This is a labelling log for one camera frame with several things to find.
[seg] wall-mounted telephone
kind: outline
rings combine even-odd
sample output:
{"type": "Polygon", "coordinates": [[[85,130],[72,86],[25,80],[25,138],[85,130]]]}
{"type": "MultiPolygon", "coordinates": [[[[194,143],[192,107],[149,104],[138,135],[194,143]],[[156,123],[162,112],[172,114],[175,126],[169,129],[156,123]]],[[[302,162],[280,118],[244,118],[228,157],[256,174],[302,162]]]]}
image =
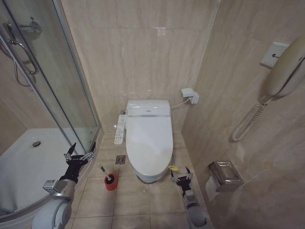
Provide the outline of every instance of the wall-mounted telephone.
{"type": "Polygon", "coordinates": [[[260,114],[273,99],[291,93],[305,76],[305,37],[295,39],[269,73],[265,82],[265,96],[255,104],[232,133],[232,140],[240,141],[251,129],[260,114]]]}

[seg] yellow object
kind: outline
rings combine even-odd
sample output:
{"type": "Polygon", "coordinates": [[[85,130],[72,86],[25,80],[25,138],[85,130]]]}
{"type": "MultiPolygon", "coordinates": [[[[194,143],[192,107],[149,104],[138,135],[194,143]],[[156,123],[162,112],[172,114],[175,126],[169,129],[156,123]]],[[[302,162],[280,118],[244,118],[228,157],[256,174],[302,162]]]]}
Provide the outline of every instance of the yellow object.
{"type": "Polygon", "coordinates": [[[168,168],[172,171],[178,171],[179,168],[177,166],[168,166],[168,168]]]}

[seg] toilet paper roll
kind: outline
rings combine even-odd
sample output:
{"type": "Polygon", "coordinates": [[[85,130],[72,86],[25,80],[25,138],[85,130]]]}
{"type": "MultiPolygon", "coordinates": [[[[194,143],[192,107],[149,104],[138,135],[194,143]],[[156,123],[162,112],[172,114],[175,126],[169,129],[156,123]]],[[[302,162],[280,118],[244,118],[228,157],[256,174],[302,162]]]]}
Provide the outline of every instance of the toilet paper roll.
{"type": "Polygon", "coordinates": [[[210,176],[209,180],[205,183],[205,191],[209,198],[209,202],[219,194],[219,192],[216,192],[216,189],[217,185],[215,184],[213,177],[210,176]]]}

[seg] toilet lid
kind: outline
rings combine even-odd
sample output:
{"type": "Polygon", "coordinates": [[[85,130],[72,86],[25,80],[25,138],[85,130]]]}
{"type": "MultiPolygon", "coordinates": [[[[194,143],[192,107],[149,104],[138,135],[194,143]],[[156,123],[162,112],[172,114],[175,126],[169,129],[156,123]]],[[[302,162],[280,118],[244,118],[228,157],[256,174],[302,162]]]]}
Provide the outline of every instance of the toilet lid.
{"type": "Polygon", "coordinates": [[[131,165],[139,173],[162,173],[173,153],[171,117],[128,117],[126,149],[131,165]]]}

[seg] toilet base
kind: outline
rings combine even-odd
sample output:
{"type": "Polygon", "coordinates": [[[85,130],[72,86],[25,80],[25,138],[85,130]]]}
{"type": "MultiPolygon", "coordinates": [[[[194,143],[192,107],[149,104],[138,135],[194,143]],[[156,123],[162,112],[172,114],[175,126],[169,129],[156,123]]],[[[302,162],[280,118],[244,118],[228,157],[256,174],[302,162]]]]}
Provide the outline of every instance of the toilet base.
{"type": "Polygon", "coordinates": [[[153,182],[149,182],[149,183],[147,183],[147,182],[145,182],[145,181],[141,180],[141,178],[139,178],[138,176],[137,176],[137,178],[138,178],[138,179],[139,179],[141,182],[143,182],[143,183],[145,183],[145,184],[147,184],[147,185],[149,185],[149,184],[153,184],[153,183],[157,182],[157,180],[155,180],[155,181],[153,181],[153,182]]]}
{"type": "Polygon", "coordinates": [[[139,173],[135,169],[133,169],[133,170],[134,170],[135,174],[137,175],[137,177],[139,178],[140,181],[142,181],[145,184],[152,184],[152,183],[160,180],[166,174],[166,172],[168,170],[168,167],[166,167],[165,170],[162,173],[160,173],[156,176],[146,176],[146,175],[143,175],[143,174],[139,173]]]}

